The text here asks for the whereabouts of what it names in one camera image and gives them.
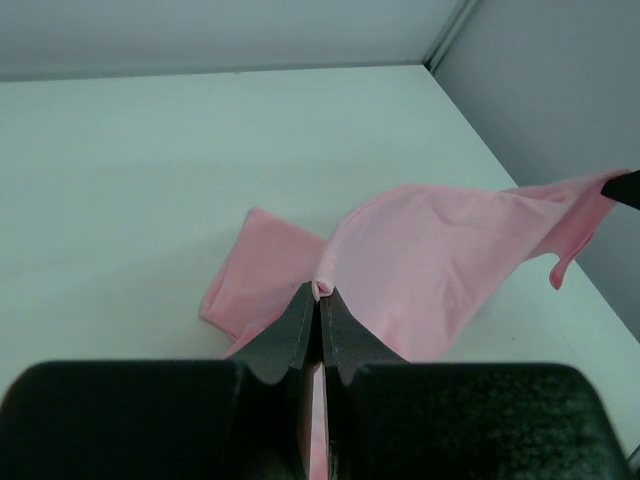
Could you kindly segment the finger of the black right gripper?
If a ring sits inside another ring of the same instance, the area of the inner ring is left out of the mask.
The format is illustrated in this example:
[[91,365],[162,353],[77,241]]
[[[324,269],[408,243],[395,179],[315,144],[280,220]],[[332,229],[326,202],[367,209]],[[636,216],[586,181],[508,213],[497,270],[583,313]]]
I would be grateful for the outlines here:
[[633,209],[640,209],[640,171],[607,180],[601,188],[601,195]]

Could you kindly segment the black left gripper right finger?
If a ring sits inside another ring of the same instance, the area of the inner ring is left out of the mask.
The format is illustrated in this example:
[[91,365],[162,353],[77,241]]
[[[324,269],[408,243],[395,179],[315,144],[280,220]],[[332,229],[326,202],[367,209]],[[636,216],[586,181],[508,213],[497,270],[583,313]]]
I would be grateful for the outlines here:
[[630,479],[604,407],[550,363],[410,363],[319,303],[333,479]]

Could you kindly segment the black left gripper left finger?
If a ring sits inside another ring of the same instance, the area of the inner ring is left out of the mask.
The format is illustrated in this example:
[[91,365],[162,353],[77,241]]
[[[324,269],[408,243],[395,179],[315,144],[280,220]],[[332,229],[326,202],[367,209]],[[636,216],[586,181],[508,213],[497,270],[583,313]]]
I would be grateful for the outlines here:
[[305,479],[314,300],[222,360],[50,361],[1,404],[5,479]]

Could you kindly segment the pink t-shirt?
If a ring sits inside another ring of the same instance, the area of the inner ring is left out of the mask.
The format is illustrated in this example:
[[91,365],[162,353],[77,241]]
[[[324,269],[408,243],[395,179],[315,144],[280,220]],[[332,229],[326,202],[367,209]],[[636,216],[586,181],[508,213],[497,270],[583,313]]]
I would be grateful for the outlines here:
[[308,285],[316,299],[339,293],[394,352],[432,360],[522,262],[554,254],[559,288],[618,204],[604,183],[629,172],[501,192],[406,185],[356,208],[327,240],[252,209],[200,314],[242,347]]

